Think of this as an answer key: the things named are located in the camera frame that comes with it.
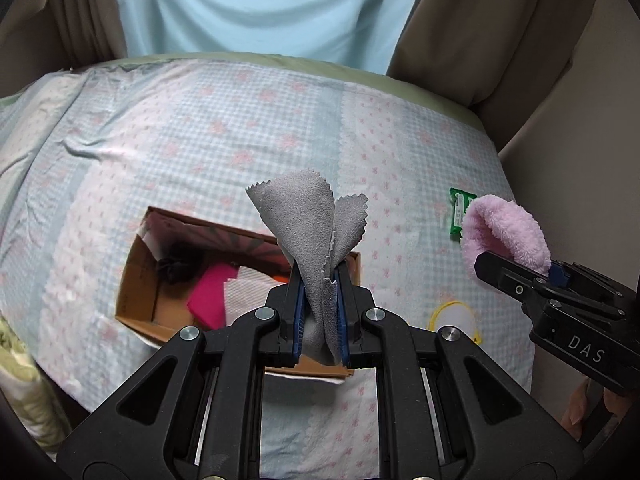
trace gray microfiber cloth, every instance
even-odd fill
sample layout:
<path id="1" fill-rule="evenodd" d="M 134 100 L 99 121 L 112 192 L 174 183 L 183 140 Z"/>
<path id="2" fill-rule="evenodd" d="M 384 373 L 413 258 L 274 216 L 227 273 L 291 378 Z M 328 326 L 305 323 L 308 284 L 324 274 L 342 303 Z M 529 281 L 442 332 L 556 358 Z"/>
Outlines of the gray microfiber cloth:
<path id="1" fill-rule="evenodd" d="M 332 273 L 364 234 L 366 195 L 335 201 L 329 184 L 312 170 L 261 182 L 246 192 L 289 262 L 298 263 L 311 307 L 305 317 L 303 353 L 322 364 L 339 363 Z"/>

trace green packet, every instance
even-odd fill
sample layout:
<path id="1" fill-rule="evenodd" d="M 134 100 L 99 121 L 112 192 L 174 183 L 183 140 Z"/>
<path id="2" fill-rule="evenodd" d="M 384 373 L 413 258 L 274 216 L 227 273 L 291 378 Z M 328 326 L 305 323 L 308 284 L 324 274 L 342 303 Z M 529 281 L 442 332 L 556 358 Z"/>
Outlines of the green packet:
<path id="1" fill-rule="evenodd" d="M 451 236 L 460 239 L 462 218 L 465 215 L 466 208 L 468 208 L 472 200 L 478 198 L 478 196 L 454 187 L 449 189 L 449 193 L 453 201 L 453 216 L 451 217 L 451 229 L 449 232 Z"/>

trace pink towel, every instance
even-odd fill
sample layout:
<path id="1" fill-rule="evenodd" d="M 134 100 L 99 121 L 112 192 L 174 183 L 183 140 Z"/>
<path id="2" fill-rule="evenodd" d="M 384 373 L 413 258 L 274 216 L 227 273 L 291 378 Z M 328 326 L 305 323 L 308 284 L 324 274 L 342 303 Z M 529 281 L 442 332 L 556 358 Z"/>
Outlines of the pink towel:
<path id="1" fill-rule="evenodd" d="M 462 255 L 471 276 L 479 254 L 493 251 L 548 276 L 551 253 L 542 229 L 515 202 L 484 195 L 471 202 L 462 220 Z"/>
<path id="2" fill-rule="evenodd" d="M 208 328 L 226 326 L 225 282 L 238 276 L 238 268 L 217 263 L 202 275 L 187 301 L 187 308 L 198 322 Z"/>

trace blue gripper pad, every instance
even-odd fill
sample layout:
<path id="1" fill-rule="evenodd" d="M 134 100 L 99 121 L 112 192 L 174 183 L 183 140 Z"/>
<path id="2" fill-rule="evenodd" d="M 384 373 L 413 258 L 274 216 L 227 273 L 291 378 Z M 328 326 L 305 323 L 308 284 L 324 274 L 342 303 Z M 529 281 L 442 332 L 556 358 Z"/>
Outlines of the blue gripper pad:
<path id="1" fill-rule="evenodd" d="M 305 331 L 305 285 L 300 280 L 298 296 L 296 298 L 296 310 L 293 324 L 293 355 L 296 359 L 302 354 L 302 336 Z"/>
<path id="2" fill-rule="evenodd" d="M 347 317 L 344 312 L 344 300 L 342 299 L 342 289 L 340 288 L 340 277 L 338 276 L 338 271 L 336 270 L 334 273 L 335 283 L 337 285 L 337 331 L 338 338 L 340 339 L 340 357 L 342 359 L 342 364 L 347 365 L 349 363 L 349 341 L 347 336 Z"/>
<path id="3" fill-rule="evenodd" d="M 549 282 L 553 286 L 559 288 L 566 288 L 569 283 L 568 276 L 564 273 L 564 269 L 561 265 L 551 262 L 551 268 L 549 269 Z"/>

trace human hand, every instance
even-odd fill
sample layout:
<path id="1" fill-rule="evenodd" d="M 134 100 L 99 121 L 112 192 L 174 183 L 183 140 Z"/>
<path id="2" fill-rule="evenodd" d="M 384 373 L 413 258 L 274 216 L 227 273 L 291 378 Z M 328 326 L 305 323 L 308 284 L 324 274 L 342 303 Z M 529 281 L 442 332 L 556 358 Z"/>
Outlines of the human hand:
<path id="1" fill-rule="evenodd" d="M 589 380 L 585 380 L 569 397 L 569 405 L 560 419 L 560 425 L 567 432 L 579 440 L 582 436 L 582 420 L 587 411 L 587 384 Z M 604 389 L 604 405 L 609 413 L 615 415 L 618 420 L 626 415 L 626 412 L 634 403 L 637 394 L 631 394 L 626 397 L 619 396 L 610 390 Z"/>

